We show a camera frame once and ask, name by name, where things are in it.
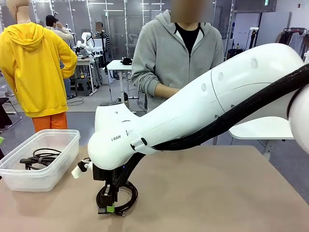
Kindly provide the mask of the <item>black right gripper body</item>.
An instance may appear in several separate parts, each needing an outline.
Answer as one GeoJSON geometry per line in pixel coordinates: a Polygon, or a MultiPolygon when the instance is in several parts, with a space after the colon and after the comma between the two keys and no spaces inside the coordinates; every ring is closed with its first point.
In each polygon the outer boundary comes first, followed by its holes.
{"type": "Polygon", "coordinates": [[[101,191],[105,191],[108,185],[112,188],[120,188],[126,184],[125,171],[126,165],[122,165],[113,170],[104,170],[93,164],[93,179],[105,182],[105,186],[101,191]]]}

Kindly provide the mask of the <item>person's right forearm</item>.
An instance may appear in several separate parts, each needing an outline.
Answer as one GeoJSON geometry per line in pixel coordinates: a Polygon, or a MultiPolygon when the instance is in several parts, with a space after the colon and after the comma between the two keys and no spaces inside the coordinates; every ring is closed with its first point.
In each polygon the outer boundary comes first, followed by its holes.
{"type": "Polygon", "coordinates": [[[168,99],[180,89],[168,87],[152,77],[132,77],[133,85],[146,95],[168,99]]]}

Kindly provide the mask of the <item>black metal chair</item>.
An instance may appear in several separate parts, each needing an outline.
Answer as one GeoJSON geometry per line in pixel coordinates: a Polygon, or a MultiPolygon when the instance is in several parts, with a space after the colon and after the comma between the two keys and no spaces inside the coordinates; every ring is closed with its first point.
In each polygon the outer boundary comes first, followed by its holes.
{"type": "Polygon", "coordinates": [[[14,126],[16,123],[21,121],[22,117],[21,115],[16,111],[14,105],[7,97],[0,97],[0,129],[8,130],[12,126],[14,126]],[[3,105],[5,103],[9,103],[10,106],[14,109],[14,111],[5,111],[3,108],[3,105]],[[12,121],[10,118],[10,115],[17,115],[17,118],[15,121],[12,121]]]}

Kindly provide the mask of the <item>clear plastic storage container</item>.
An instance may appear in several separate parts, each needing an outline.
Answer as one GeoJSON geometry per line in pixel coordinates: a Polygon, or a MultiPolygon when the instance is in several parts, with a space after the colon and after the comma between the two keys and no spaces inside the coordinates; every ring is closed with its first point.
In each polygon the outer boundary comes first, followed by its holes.
{"type": "Polygon", "coordinates": [[[77,130],[42,130],[0,160],[0,177],[10,190],[50,191],[79,153],[77,130]]]}

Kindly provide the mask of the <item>mannequin in yellow hoodie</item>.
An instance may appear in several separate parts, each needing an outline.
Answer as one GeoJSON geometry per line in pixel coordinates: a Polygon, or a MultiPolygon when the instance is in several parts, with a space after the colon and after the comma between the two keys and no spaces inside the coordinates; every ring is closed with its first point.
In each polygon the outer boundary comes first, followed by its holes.
{"type": "Polygon", "coordinates": [[[77,56],[54,32],[33,23],[29,0],[6,0],[17,21],[0,33],[0,70],[36,132],[66,130],[67,95],[77,56]]]}

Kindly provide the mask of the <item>grey step stool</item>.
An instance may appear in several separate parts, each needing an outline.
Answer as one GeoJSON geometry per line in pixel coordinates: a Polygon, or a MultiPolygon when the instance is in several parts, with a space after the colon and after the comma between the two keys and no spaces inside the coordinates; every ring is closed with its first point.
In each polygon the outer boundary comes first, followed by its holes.
{"type": "Polygon", "coordinates": [[[91,87],[87,78],[75,79],[75,93],[76,96],[89,96],[91,87]]]}

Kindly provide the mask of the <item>white standing desk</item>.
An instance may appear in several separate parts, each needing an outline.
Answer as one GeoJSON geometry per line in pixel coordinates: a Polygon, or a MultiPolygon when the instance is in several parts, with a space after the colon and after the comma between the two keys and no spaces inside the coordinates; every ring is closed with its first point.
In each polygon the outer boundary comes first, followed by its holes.
{"type": "Polygon", "coordinates": [[[108,65],[107,69],[111,71],[117,71],[119,74],[119,82],[120,82],[120,98],[121,103],[124,103],[126,107],[130,110],[129,100],[132,100],[133,97],[129,96],[129,77],[128,73],[131,72],[132,68],[131,65],[123,65],[121,60],[112,60],[108,65]],[[123,74],[126,74],[126,89],[124,89],[123,85],[123,74]],[[124,93],[128,94],[128,100],[125,101],[124,93]]]}

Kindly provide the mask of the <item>background person with black cap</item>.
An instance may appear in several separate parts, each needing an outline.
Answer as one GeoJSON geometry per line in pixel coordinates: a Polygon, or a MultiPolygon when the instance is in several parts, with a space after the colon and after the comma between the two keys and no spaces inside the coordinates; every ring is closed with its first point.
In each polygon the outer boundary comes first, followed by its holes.
{"type": "MultiPolygon", "coordinates": [[[[53,15],[47,15],[45,18],[46,22],[46,28],[48,30],[53,31],[56,35],[58,35],[61,39],[63,39],[65,42],[69,42],[73,39],[73,35],[71,32],[65,28],[56,17],[53,15]]],[[[64,85],[67,95],[67,100],[73,99],[76,96],[72,95],[71,88],[70,88],[70,79],[64,79],[64,85]]]]}

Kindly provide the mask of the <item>background person in striped shirt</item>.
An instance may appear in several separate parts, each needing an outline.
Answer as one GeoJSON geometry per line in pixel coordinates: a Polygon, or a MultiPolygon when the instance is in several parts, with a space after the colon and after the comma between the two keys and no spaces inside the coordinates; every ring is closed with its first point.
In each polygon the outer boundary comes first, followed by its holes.
{"type": "Polygon", "coordinates": [[[96,22],[96,39],[101,39],[102,42],[102,54],[103,54],[103,67],[107,69],[108,64],[108,52],[111,49],[111,39],[109,35],[103,29],[102,22],[96,22]]]}

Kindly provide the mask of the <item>person in grey hoodie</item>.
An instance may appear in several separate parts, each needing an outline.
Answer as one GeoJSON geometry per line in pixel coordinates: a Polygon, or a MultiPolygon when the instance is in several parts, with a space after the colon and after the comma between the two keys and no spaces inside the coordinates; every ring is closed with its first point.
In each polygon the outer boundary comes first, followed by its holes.
{"type": "MultiPolygon", "coordinates": [[[[152,77],[183,88],[224,60],[223,41],[208,19],[212,0],[170,0],[170,9],[146,23],[132,61],[132,77],[152,77]]],[[[167,99],[146,95],[147,111],[167,99]]]]}

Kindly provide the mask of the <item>black braided right arm sleeve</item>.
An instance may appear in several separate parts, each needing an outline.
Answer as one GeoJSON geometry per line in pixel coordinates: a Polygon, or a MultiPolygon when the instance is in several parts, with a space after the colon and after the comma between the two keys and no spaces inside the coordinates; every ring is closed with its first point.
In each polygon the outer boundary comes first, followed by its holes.
{"type": "Polygon", "coordinates": [[[138,157],[156,151],[178,151],[201,145],[234,125],[266,116],[287,118],[303,145],[306,130],[293,114],[309,93],[309,64],[293,72],[273,67],[229,71],[225,64],[206,72],[146,115],[121,122],[108,136],[103,154],[89,148],[101,169],[126,165],[126,179],[138,157]]]}

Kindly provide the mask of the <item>large white table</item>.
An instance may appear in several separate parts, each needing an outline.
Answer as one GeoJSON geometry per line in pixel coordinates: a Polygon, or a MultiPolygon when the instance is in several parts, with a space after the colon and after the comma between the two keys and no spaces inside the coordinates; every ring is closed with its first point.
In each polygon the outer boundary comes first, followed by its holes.
{"type": "Polygon", "coordinates": [[[269,160],[272,148],[279,141],[293,140],[289,121],[280,117],[263,117],[233,126],[229,131],[239,140],[265,140],[262,154],[269,160]]]}

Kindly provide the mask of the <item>black clothes rack with garments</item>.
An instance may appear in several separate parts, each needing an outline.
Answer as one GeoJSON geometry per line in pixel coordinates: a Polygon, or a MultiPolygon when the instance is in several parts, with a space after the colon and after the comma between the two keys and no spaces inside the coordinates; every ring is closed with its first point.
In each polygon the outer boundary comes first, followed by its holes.
{"type": "Polygon", "coordinates": [[[304,55],[309,49],[309,29],[285,28],[277,36],[275,42],[288,45],[304,60],[304,55]]]}

